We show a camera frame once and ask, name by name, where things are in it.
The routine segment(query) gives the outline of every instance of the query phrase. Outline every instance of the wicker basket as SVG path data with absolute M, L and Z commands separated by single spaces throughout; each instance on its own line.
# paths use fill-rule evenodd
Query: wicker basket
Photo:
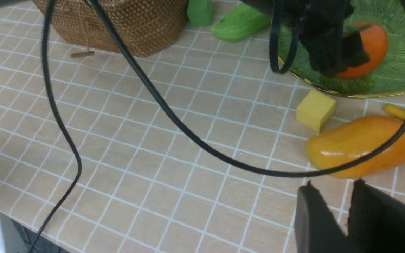
M 45 14 L 49 0 L 34 0 Z M 187 17 L 188 0 L 100 0 L 134 56 L 150 56 L 173 44 Z M 59 0 L 52 25 L 71 44 L 119 52 L 100 17 L 83 0 Z

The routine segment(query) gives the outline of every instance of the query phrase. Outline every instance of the green toy vegetable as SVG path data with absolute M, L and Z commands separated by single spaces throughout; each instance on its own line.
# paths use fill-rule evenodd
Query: green toy vegetable
M 210 32 L 220 40 L 238 42 L 270 25 L 270 19 L 253 9 L 240 4 L 235 7 L 219 24 L 212 27 Z

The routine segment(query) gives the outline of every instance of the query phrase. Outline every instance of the yellow block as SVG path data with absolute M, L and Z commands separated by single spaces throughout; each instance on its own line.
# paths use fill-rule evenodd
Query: yellow block
M 336 101 L 318 91 L 310 91 L 296 108 L 296 120 L 320 133 L 335 112 Z

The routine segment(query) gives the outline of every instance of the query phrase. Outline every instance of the orange toy fruit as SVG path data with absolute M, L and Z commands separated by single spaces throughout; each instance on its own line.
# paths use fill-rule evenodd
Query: orange toy fruit
M 306 142 L 306 155 L 318 170 L 333 168 L 369 154 L 393 136 L 401 124 L 401 120 L 392 117 L 362 117 L 310 138 Z M 376 157 L 332 176 L 355 179 L 403 164 L 405 164 L 405 133 Z
M 383 27 L 367 23 L 357 23 L 353 26 L 360 31 L 364 51 L 370 61 L 359 67 L 350 67 L 347 71 L 338 74 L 337 77 L 342 79 L 356 79 L 370 74 L 384 61 L 388 51 L 388 36 Z

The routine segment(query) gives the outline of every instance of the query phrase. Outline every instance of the tiled countertop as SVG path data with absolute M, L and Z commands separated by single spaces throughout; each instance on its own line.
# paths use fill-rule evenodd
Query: tiled countertop
M 216 1 L 225 15 L 235 2 Z M 36 231 L 74 178 L 74 157 L 50 112 L 40 70 L 41 13 L 0 9 L 0 211 Z M 139 59 L 167 102 L 227 155 L 272 170 L 311 170 L 295 121 L 311 90 L 269 71 L 268 31 L 235 44 L 207 28 Z M 83 157 L 81 180 L 44 236 L 71 252 L 296 252 L 293 222 L 302 179 L 246 173 L 202 152 L 167 119 L 121 55 L 51 35 L 58 107 Z M 328 128 L 405 95 L 339 99 Z M 405 203 L 405 165 L 366 178 Z M 344 227 L 352 182 L 313 179 Z

